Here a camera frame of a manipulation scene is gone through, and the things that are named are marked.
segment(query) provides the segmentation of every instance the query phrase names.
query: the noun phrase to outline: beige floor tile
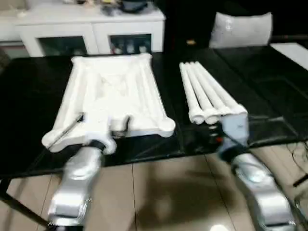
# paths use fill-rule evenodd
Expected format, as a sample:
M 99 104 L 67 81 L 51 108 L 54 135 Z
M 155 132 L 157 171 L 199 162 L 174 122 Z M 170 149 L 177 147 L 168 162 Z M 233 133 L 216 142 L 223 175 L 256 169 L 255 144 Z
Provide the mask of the beige floor tile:
M 230 166 L 219 160 L 216 154 L 205 155 L 205 157 L 215 177 L 235 229 L 237 231 L 254 231 L 255 228 L 246 200 L 235 184 Z
M 138 231 L 234 231 L 204 156 L 134 164 Z
M 308 172 L 308 161 L 305 160 L 304 147 L 302 144 L 298 144 L 296 147 L 295 144 L 288 145 L 290 150 L 295 150 L 295 160 L 298 164 Z M 292 159 L 290 151 L 287 149 L 287 145 L 277 145 L 272 146 L 272 150 L 276 153 L 277 157 L 283 163 L 284 168 L 290 172 L 293 180 L 296 180 L 304 175 L 303 171 L 296 165 Z
M 41 214 L 50 176 L 13 179 L 8 194 Z M 35 231 L 38 224 L 0 202 L 0 231 Z
M 61 176 L 60 175 L 52 175 L 51 176 L 51 181 L 48 187 L 48 192 L 46 193 L 46 199 L 44 202 L 44 206 L 42 209 L 42 213 L 41 216 L 47 220 L 47 213 L 48 213 L 48 209 L 49 209 L 49 205 L 51 202 L 51 198 L 54 195 L 54 193 L 56 192 L 56 190 L 58 189 L 59 183 L 61 181 Z M 43 226 L 38 226 L 38 231 L 44 231 L 46 228 Z
M 289 145 L 289 149 L 293 150 L 294 148 L 295 144 Z M 303 171 L 294 163 L 292 155 L 290 151 L 286 148 L 286 145 L 272 146 L 271 149 L 276 154 L 277 159 L 280 160 L 278 162 L 281 169 L 280 175 L 283 176 L 283 171 L 285 171 L 285 173 L 289 173 L 289 177 L 286 177 L 285 179 L 286 185 L 283 185 L 283 189 L 288 195 L 289 199 L 294 200 L 295 196 L 300 194 L 303 190 L 308 189 L 308 181 L 304 182 L 299 187 L 294 188 L 292 184 L 304 175 Z M 301 144 L 299 144 L 295 150 L 295 160 L 308 173 L 308 162 L 304 161 L 303 153 L 304 148 Z
M 43 217 L 47 217 L 51 198 L 60 178 L 53 176 Z M 108 167 L 101 170 L 93 192 L 86 231 L 134 231 L 135 211 L 131 165 Z

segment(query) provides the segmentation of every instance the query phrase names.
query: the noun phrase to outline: cushion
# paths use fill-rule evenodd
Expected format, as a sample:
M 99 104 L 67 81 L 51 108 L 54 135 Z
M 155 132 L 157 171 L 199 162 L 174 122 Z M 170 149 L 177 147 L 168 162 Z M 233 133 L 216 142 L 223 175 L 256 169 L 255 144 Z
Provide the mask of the cushion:
M 272 14 L 230 16 L 216 13 L 209 47 L 245 47 L 267 45 L 272 31 Z

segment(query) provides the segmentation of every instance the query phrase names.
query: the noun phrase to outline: cable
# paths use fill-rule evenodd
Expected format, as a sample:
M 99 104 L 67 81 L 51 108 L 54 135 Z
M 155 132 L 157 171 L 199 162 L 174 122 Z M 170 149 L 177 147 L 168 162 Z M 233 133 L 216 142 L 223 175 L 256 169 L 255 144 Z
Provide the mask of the cable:
M 307 147 L 307 144 L 306 142 L 302 142 L 304 143 L 304 146 L 305 146 L 305 150 L 306 150 L 306 156 L 307 156 L 307 152 L 308 152 L 308 147 Z M 294 163 L 296 164 L 296 166 L 305 174 L 307 174 L 307 172 L 299 165 L 299 163 L 295 160 L 295 150 L 297 149 L 298 147 L 298 143 L 296 143 L 296 147 L 291 151 L 289 146 L 289 144 L 286 145 L 286 148 L 288 149 L 288 151 L 290 152 L 291 156 L 292 156 L 292 159 L 294 161 Z

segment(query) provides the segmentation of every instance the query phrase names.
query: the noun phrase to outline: white foam tube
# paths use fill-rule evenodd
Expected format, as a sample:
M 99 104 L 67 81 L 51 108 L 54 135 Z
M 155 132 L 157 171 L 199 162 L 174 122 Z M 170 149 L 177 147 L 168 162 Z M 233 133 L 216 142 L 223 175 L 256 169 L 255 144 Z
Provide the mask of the white foam tube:
M 199 68 L 196 66 L 195 63 L 191 63 L 192 71 L 197 76 L 199 83 L 203 90 L 205 91 L 206 95 L 208 96 L 209 100 L 213 104 L 214 108 L 218 111 L 220 115 L 227 115 L 231 114 L 232 111 L 229 107 L 227 107 L 221 98 L 216 94 L 212 86 L 208 83 L 204 73 L 202 73 Z
M 193 91 L 193 87 L 189 80 L 187 71 L 184 67 L 184 63 L 180 63 L 180 72 L 189 108 L 189 119 L 194 124 L 202 124 L 204 122 L 203 111 L 201 110 L 196 95 Z
M 204 121 L 207 124 L 215 124 L 219 119 L 219 113 L 213 107 L 206 93 L 203 91 L 197 77 L 192 70 L 191 64 L 185 64 L 184 68 L 187 70 L 189 80 L 192 83 L 192 88 L 203 110 Z
M 222 99 L 226 106 L 228 106 L 233 114 L 240 114 L 245 113 L 247 114 L 246 109 L 241 105 L 238 104 L 232 96 L 212 77 L 210 73 L 199 63 L 196 62 L 197 67 L 201 72 L 203 72 L 204 76 L 206 77 L 209 84 L 215 90 L 217 95 Z
M 159 128 L 159 135 L 162 137 L 169 137 L 173 134 L 175 122 L 167 117 L 165 110 L 159 96 L 158 88 L 154 82 L 154 76 L 150 69 L 148 59 L 140 62 L 141 81 L 144 87 L 144 93 L 150 115 L 156 120 L 157 127 Z

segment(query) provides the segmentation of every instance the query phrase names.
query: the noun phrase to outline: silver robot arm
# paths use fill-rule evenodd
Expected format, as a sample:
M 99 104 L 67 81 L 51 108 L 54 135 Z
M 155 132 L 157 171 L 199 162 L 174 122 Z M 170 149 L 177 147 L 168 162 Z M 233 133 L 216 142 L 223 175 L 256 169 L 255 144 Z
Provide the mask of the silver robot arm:
M 66 163 L 48 211 L 49 230 L 83 230 L 92 202 L 91 192 L 104 165 L 104 149 L 101 142 L 92 140 Z
M 230 164 L 239 189 L 244 194 L 257 231 L 295 231 L 289 201 L 279 189 L 269 169 L 247 148 L 247 115 L 221 118 L 225 134 L 219 157 Z

